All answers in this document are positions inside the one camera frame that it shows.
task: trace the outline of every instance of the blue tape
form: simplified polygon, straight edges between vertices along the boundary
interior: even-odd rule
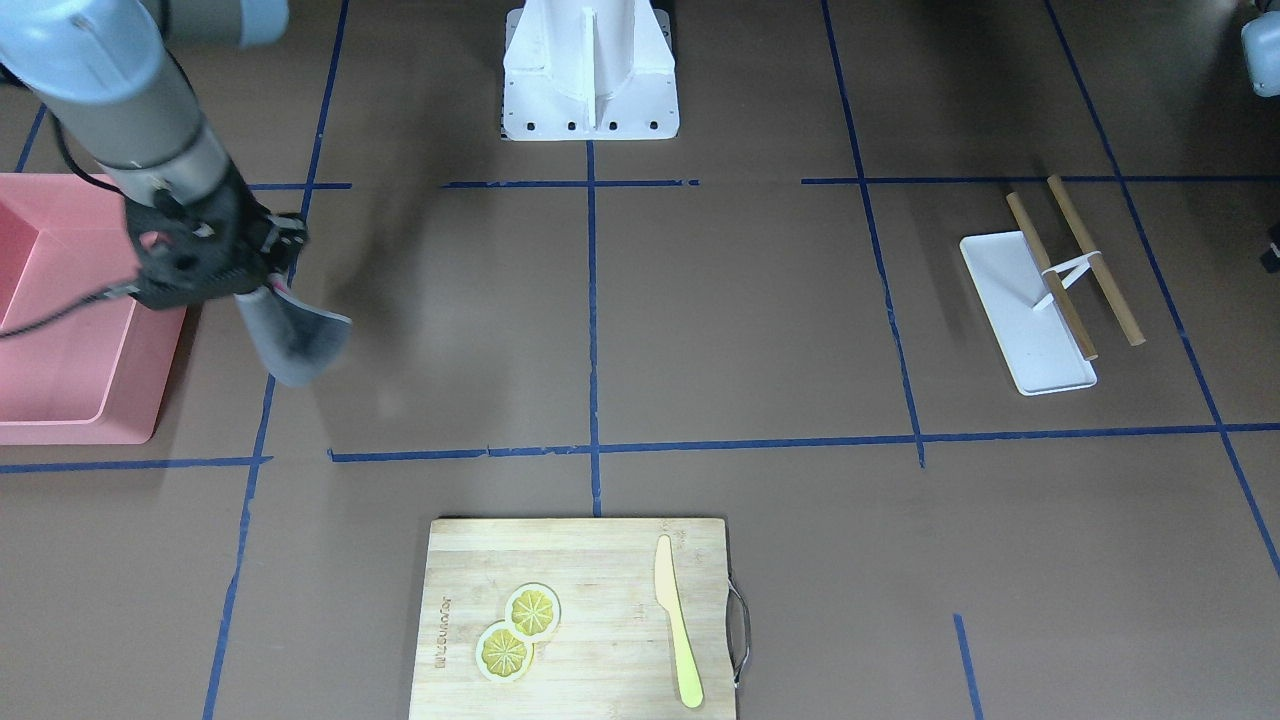
[[[1139,428],[1079,428],[1069,430],[995,430],[987,433],[929,433],[924,442],[984,442],[1001,439],[1064,439],[1134,436],[1184,436],[1216,433],[1217,425],[1155,425]]]
[[[45,122],[46,113],[49,113],[49,108],[41,102],[40,109],[36,110],[36,119],[31,120],[31,131],[27,132],[27,142],[22,146],[22,154],[18,155],[18,164],[14,167],[13,172],[20,173],[27,169],[27,160],[31,159],[31,149],[36,146],[36,136],[40,135],[40,124]]]
[[[1228,425],[1238,432],[1280,430],[1280,423],[1252,423]],[[1152,425],[1117,428],[1075,428],[1044,430],[993,430],[980,433],[922,433],[919,439],[933,442],[998,442],[1025,439],[1069,439],[1069,438],[1111,438],[1144,436],[1187,436],[1217,433],[1217,425]],[[529,457],[543,455],[590,455],[594,448],[600,455],[643,454],[643,452],[690,452],[703,450],[769,450],[786,447],[855,447],[868,445],[914,445],[914,434],[891,436],[837,436],[808,438],[762,438],[762,439],[708,439],[708,441],[669,441],[669,442],[617,442],[588,445],[547,445],[529,447],[477,447],[462,450],[410,450],[390,452],[334,452],[329,450],[333,462],[394,462],[411,460],[460,460],[474,457]]]
[[[1121,182],[1119,176],[1061,176],[1062,182]],[[1002,182],[1044,182],[1048,176],[973,176],[973,177],[868,177],[800,178],[800,184],[996,184]],[[1203,183],[1203,182],[1280,182],[1280,176],[1124,176],[1123,182]]]
[[[1280,176],[1124,176],[1125,182],[1280,182]]]
[[[81,473],[88,470],[170,470],[175,468],[250,468],[262,465],[270,456],[255,457],[165,457],[157,460],[102,460],[91,462],[31,462],[0,465],[0,475],[31,473]]]
[[[1275,542],[1271,539],[1271,530],[1267,529],[1266,520],[1262,518],[1262,512],[1258,510],[1257,502],[1253,500],[1253,489],[1249,487],[1249,480],[1244,475],[1244,469],[1240,466],[1240,462],[1235,456],[1235,447],[1231,445],[1231,437],[1228,432],[1228,427],[1222,421],[1222,415],[1219,413],[1217,402],[1213,401],[1213,393],[1210,391],[1208,382],[1204,379],[1204,373],[1201,369],[1199,360],[1196,357],[1196,348],[1192,347],[1187,327],[1183,324],[1183,318],[1178,313],[1178,305],[1174,302],[1174,296],[1169,291],[1169,284],[1165,282],[1165,274],[1160,270],[1160,263],[1156,260],[1156,252],[1151,246],[1151,240],[1147,237],[1147,229],[1143,227],[1142,217],[1138,214],[1138,206],[1133,200],[1133,195],[1129,192],[1129,184],[1125,182],[1124,174],[1120,172],[1120,161],[1116,159],[1111,141],[1107,138],[1107,132],[1102,127],[1102,118],[1098,115],[1098,110],[1093,104],[1093,97],[1089,95],[1089,88],[1084,83],[1084,76],[1080,73],[1080,67],[1075,61],[1075,54],[1071,53],[1071,46],[1066,41],[1066,33],[1062,31],[1062,23],[1059,22],[1057,13],[1053,10],[1052,0],[1044,0],[1044,9],[1048,13],[1050,20],[1053,23],[1053,32],[1057,33],[1057,40],[1062,45],[1062,53],[1066,55],[1066,61],[1071,67],[1071,74],[1075,76],[1075,85],[1080,88],[1080,96],[1084,99],[1084,104],[1089,110],[1089,117],[1093,119],[1093,127],[1098,131],[1098,137],[1102,141],[1102,149],[1106,151],[1107,160],[1111,163],[1111,170],[1120,182],[1120,192],[1124,195],[1125,205],[1129,208],[1129,215],[1133,218],[1134,228],[1138,231],[1138,240],[1142,241],[1143,251],[1147,254],[1147,263],[1151,264],[1151,270],[1156,275],[1156,283],[1160,286],[1160,292],[1165,296],[1165,305],[1169,307],[1169,315],[1174,320],[1174,327],[1178,328],[1179,337],[1181,337],[1183,350],[1185,350],[1187,359],[1190,361],[1192,370],[1196,373],[1196,382],[1199,383],[1201,392],[1204,395],[1204,404],[1208,405],[1210,415],[1213,416],[1213,424],[1222,439],[1222,447],[1226,450],[1226,455],[1231,461],[1231,469],[1235,470],[1235,479],[1240,486],[1240,492],[1244,495],[1244,500],[1249,506],[1249,512],[1253,515],[1253,523],[1257,525],[1258,534],[1262,537],[1262,544],[1266,546],[1267,555],[1271,557],[1271,568],[1276,577],[1280,578],[1280,555],[1276,553]]]
[[[454,181],[443,190],[508,190],[520,187],[586,187],[586,181]]]
[[[257,434],[253,438],[253,456],[261,457],[266,447],[266,428],[271,421],[271,405],[275,400],[275,378],[268,375],[266,388],[262,391],[262,415],[257,423]],[[223,661],[227,659],[227,638],[232,630],[232,615],[236,611],[236,593],[239,591],[239,573],[244,566],[244,546],[248,543],[248,524],[252,519],[250,505],[257,495],[257,477],[261,465],[253,465],[248,470],[248,479],[244,483],[244,501],[241,505],[239,539],[236,544],[236,570],[232,580],[227,584],[227,596],[223,600],[223,616],[218,624],[218,642],[214,646],[214,664],[209,670],[209,689],[205,693],[204,720],[212,720],[214,706],[218,703],[218,688],[223,679]]]
[[[474,457],[536,457],[543,455],[589,455],[590,445],[544,445],[532,447],[475,447],[466,450],[408,450],[392,452],[334,452],[332,462],[401,462],[408,460],[468,460]]]
[[[1230,433],[1266,433],[1280,430],[1280,423],[1230,423],[1226,425]]]
[[[827,0],[822,0],[822,17],[827,23],[827,42],[831,47],[831,63],[836,69],[836,83],[840,86],[840,102],[845,110],[845,124],[849,129],[849,147],[854,152],[854,168],[858,170],[858,188],[863,196],[863,211],[867,214],[867,229],[872,236],[872,252],[876,255],[876,270],[879,273],[881,284],[884,287],[884,313],[888,315],[888,327],[893,333],[893,345],[897,348],[897,364],[902,373],[902,395],[906,398],[906,411],[911,416],[911,432],[915,434],[915,451],[924,468],[924,442],[920,439],[920,418],[915,411],[915,395],[911,392],[911,375],[906,369],[906,352],[902,350],[902,336],[897,328],[897,316],[893,311],[893,291],[888,284],[888,272],[884,269],[884,255],[881,252],[879,231],[876,228],[876,211],[872,209],[872,193],[867,187],[867,172],[863,168],[863,152],[858,146],[858,131],[854,128],[854,113],[849,105],[849,92],[845,88],[845,70],[840,61],[840,50],[836,47],[836,28],[831,23],[831,6]]]
[[[316,123],[315,142],[311,146],[311,164],[307,169],[307,183],[302,193],[302,209],[300,214],[306,218],[311,210],[311,196],[316,188],[316,170],[320,165],[320,150],[324,146],[324,129],[329,118],[329,101],[333,99],[333,86],[338,77],[338,59],[342,56],[342,40],[347,27],[347,9],[349,0],[342,0],[338,12],[338,28],[333,40],[333,54],[329,60],[329,76],[325,79],[324,100],[320,102],[320,119]],[[297,273],[297,265],[289,269],[289,279]],[[253,456],[261,457],[266,447],[266,429],[271,423],[271,405],[275,400],[275,378],[268,375],[266,388],[262,391],[262,416],[259,420],[257,434],[253,438]],[[232,616],[236,611],[236,593],[239,591],[241,569],[244,566],[244,547],[248,543],[248,527],[252,519],[250,506],[257,493],[257,478],[261,465],[250,468],[248,479],[244,483],[244,502],[241,506],[239,539],[236,546],[236,571],[227,585],[227,596],[223,600],[223,616],[218,626],[218,642],[214,646],[214,662],[209,670],[209,689],[205,693],[204,720],[212,720],[214,708],[218,705],[218,689],[221,685],[223,661],[227,659],[227,639],[230,635]]]
[[[338,32],[333,38],[333,53],[329,55],[329,76],[324,83],[324,99],[320,101],[320,119],[316,122],[316,137],[311,143],[311,164],[307,168],[307,187],[302,192],[302,209],[298,211],[303,219],[311,211],[311,195],[315,190],[316,173],[320,169],[320,149],[324,146],[324,131],[329,124],[329,102],[333,100],[333,86],[338,79],[338,60],[342,58],[342,40],[347,32],[347,6],[351,0],[342,0],[342,9],[338,10]],[[293,279],[293,270],[289,272]]]
[[[349,182],[255,182],[250,190],[351,190]]]
[[[603,514],[600,486],[600,373],[599,373],[599,327],[596,311],[595,274],[595,142],[586,142],[586,268],[588,268],[588,309],[591,356],[590,380],[590,424],[591,424],[591,515]]]
[[[956,641],[960,643],[960,661],[964,662],[964,679],[969,684],[969,703],[973,706],[973,720],[982,720],[982,696],[978,694],[978,678],[973,673],[973,657],[969,655],[969,635],[964,630],[964,618],[959,612],[951,616],[956,625]]]
[[[851,447],[859,445],[911,445],[913,436],[867,436],[867,437],[827,437],[827,438],[778,438],[778,439],[709,439],[687,442],[622,442],[602,445],[602,454],[620,452],[687,452],[700,450],[764,450],[778,447]]]
[[[634,181],[454,181],[440,186],[443,190],[511,190],[522,187],[682,187],[682,179],[634,179]],[[687,181],[690,186],[700,181]]]
[[[244,503],[241,506],[239,539],[236,546],[236,571],[232,573],[232,582],[227,585],[227,596],[223,598],[223,618],[218,625],[218,643],[214,646],[214,665],[209,670],[209,689],[205,692],[204,720],[212,720],[214,707],[218,703],[218,688],[223,679],[223,661],[227,659],[227,639],[232,629],[232,614],[236,610],[236,593],[239,591],[239,573],[244,566],[244,544],[248,542],[248,523],[252,518],[250,503],[257,493],[257,469],[255,465],[248,471],[248,480],[244,486]]]

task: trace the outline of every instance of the yellow knife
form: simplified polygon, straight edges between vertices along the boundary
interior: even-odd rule
[[[653,556],[653,585],[658,593],[658,605],[671,619],[671,642],[676,647],[676,680],[680,683],[680,702],[685,707],[698,707],[703,703],[703,680],[694,662],[694,648],[689,644],[685,630],[685,614],[680,610],[680,593],[676,592],[676,565],[671,557],[671,537],[658,538],[658,551]]]

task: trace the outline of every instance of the wooden cutting board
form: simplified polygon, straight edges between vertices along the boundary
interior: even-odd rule
[[[654,593],[663,534],[703,682],[696,708],[680,702],[667,612]],[[476,666],[476,641],[525,583],[556,591],[561,623],[522,678],[494,683]],[[436,520],[410,720],[731,720],[727,597],[719,519]]]

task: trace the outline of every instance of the knife handle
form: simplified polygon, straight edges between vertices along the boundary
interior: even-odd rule
[[[685,630],[685,614],[680,610],[671,614],[671,641],[676,648],[676,680],[680,685],[680,702],[685,707],[698,707],[703,703],[703,680],[694,662],[694,648],[689,644]]]

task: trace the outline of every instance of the lemon slice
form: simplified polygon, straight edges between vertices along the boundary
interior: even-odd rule
[[[476,641],[476,665],[480,673],[495,683],[518,680],[534,661],[532,643],[512,632],[511,623],[489,625]]]
[[[517,637],[541,642],[559,625],[559,598],[541,583],[520,585],[507,600],[507,620]]]

